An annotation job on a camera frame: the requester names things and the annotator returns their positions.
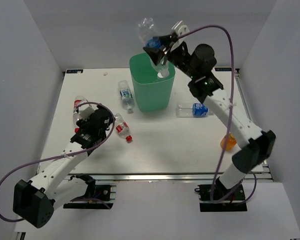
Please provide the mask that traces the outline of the crushed bottle blue label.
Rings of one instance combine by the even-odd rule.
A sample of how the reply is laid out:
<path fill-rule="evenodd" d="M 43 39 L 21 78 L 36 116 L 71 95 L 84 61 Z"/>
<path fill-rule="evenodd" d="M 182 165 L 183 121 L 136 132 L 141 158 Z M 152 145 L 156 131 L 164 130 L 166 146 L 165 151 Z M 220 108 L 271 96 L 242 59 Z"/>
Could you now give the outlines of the crushed bottle blue label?
<path fill-rule="evenodd" d="M 138 22 L 136 26 L 136 33 L 144 47 L 159 48 L 161 46 L 159 39 L 156 38 L 156 36 L 158 36 L 158 32 L 153 18 L 144 18 L 143 20 Z M 150 63 L 153 69 L 157 72 L 157 82 L 169 76 L 168 63 L 164 64 L 163 61 L 161 61 L 156 66 L 151 59 Z"/>

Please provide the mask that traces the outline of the clear bottle blue label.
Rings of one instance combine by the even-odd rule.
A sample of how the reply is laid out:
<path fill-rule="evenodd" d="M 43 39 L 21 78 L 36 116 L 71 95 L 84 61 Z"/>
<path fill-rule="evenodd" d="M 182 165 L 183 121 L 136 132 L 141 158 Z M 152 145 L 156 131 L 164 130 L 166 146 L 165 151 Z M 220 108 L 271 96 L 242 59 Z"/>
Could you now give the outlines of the clear bottle blue label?
<path fill-rule="evenodd" d="M 176 116 L 179 118 L 204 118 L 213 116 L 214 113 L 199 102 L 180 102 L 176 107 Z"/>

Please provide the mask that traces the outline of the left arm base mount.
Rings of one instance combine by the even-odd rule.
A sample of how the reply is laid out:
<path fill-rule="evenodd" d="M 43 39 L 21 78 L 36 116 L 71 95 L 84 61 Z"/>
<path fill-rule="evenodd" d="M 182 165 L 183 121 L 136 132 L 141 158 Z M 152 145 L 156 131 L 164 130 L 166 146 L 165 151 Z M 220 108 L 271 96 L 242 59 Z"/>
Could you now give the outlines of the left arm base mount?
<path fill-rule="evenodd" d="M 69 178 L 69 181 L 72 180 L 83 180 L 87 189 L 82 196 L 75 197 L 64 204 L 64 209 L 110 210 L 112 208 L 116 198 L 116 185 L 99 183 L 87 174 L 73 175 Z"/>

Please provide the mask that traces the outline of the crushed bottle red label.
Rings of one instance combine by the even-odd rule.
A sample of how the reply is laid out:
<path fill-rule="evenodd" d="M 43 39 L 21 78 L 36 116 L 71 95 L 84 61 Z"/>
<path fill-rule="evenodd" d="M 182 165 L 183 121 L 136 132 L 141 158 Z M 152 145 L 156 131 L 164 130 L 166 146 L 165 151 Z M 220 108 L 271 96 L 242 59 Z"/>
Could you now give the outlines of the crushed bottle red label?
<path fill-rule="evenodd" d="M 130 132 L 130 128 L 128 127 L 127 123 L 123 120 L 122 116 L 117 113 L 114 115 L 115 117 L 115 130 L 118 136 L 122 139 L 125 139 L 126 142 L 131 142 L 133 140 Z"/>

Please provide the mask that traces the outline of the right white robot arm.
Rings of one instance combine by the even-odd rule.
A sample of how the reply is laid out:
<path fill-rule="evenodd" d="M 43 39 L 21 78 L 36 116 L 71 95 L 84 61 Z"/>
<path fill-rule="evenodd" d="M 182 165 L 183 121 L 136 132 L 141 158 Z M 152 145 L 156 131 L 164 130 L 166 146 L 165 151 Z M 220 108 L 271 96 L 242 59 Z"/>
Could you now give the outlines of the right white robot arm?
<path fill-rule="evenodd" d="M 184 42 L 173 46 L 176 37 L 172 35 L 154 40 L 155 43 L 147 43 L 143 48 L 154 64 L 169 61 L 190 77 L 191 94 L 218 117 L 240 147 L 230 166 L 214 181 L 216 195 L 228 199 L 234 193 L 233 187 L 270 156 L 276 136 L 271 130 L 263 131 L 233 104 L 223 84 L 212 73 L 216 58 L 211 46 L 200 44 L 190 54 Z"/>

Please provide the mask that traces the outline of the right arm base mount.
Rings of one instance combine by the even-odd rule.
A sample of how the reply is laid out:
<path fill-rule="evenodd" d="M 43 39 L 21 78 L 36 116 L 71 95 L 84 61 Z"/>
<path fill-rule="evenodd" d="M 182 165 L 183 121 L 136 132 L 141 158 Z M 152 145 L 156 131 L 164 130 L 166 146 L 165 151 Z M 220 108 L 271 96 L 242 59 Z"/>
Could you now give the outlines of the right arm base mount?
<path fill-rule="evenodd" d="M 245 192 L 242 185 L 240 185 L 231 195 L 229 195 L 223 201 L 219 201 L 218 203 L 214 202 L 225 197 L 230 191 L 224 191 L 216 186 L 213 192 L 213 200 L 211 200 L 210 190 L 210 184 L 200 184 L 194 189 L 194 192 L 199 195 L 199 207 L 202 213 L 229 213 L 247 211 L 246 203 L 241 203 L 245 200 Z"/>

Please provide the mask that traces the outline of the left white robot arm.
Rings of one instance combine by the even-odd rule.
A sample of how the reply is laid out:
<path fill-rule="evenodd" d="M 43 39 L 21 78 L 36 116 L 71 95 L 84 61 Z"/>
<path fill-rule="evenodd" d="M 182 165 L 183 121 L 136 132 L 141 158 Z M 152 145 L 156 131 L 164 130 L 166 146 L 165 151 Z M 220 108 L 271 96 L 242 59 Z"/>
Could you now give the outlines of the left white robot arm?
<path fill-rule="evenodd" d="M 59 159 L 14 189 L 13 211 L 36 228 L 43 227 L 59 207 L 75 199 L 96 195 L 95 179 L 80 173 L 63 183 L 65 177 L 108 138 L 114 115 L 103 105 L 78 121 L 79 130 L 71 137 Z"/>

